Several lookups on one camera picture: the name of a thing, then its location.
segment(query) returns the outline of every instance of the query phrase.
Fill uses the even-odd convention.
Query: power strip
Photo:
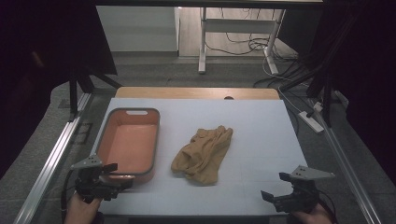
[[[299,116],[303,121],[305,121],[305,123],[306,123],[307,125],[309,125],[309,127],[311,127],[311,128],[315,131],[315,133],[321,133],[321,132],[323,132],[323,130],[324,130],[323,127],[320,126],[320,124],[318,124],[317,121],[314,120],[313,118],[307,117],[305,111],[303,111],[303,112],[301,112],[300,114],[298,114],[298,116]]]

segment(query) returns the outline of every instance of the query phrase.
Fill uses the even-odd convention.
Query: tan glove
[[[172,162],[172,171],[184,172],[188,179],[209,185],[218,181],[218,170],[231,143],[233,129],[199,129]]]

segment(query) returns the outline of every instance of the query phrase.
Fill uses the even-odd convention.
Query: gray floor
[[[115,63],[119,72],[111,76],[124,86],[165,86],[165,87],[238,87],[252,88],[253,83],[268,78],[262,69],[263,57],[210,57],[207,60],[206,75],[198,75],[198,60],[194,55],[184,57],[123,53],[115,54]],[[290,63],[277,62],[281,71]],[[106,111],[106,105],[115,91],[100,80],[94,79],[96,90],[89,101],[89,109],[82,117],[81,126],[73,137],[73,143],[66,150],[61,166],[56,170],[46,193],[33,218],[33,223],[60,223],[60,189],[68,167],[89,155],[92,143]],[[263,82],[256,88],[267,88]],[[271,85],[276,88],[280,82]],[[305,86],[286,93],[288,99],[300,109],[307,110],[304,97]],[[21,155],[13,163],[6,175],[0,180],[0,223],[12,223],[18,214],[36,178],[54,147],[69,114],[64,102],[68,100],[68,86],[63,84],[54,89],[51,104],[26,144]],[[365,223],[360,206],[351,193],[348,183],[323,134],[314,133],[300,119],[297,111],[285,102],[290,109],[290,120],[295,128],[301,148],[308,165],[324,171],[334,172],[334,180],[318,182],[318,188],[327,192],[334,200],[340,223]],[[396,223],[396,188],[386,177],[370,151],[348,125],[345,108],[340,102],[332,104],[332,128],[347,154],[352,166],[375,204],[382,223]],[[283,217],[272,217],[271,223],[286,223]],[[106,223],[125,223],[116,218]]]

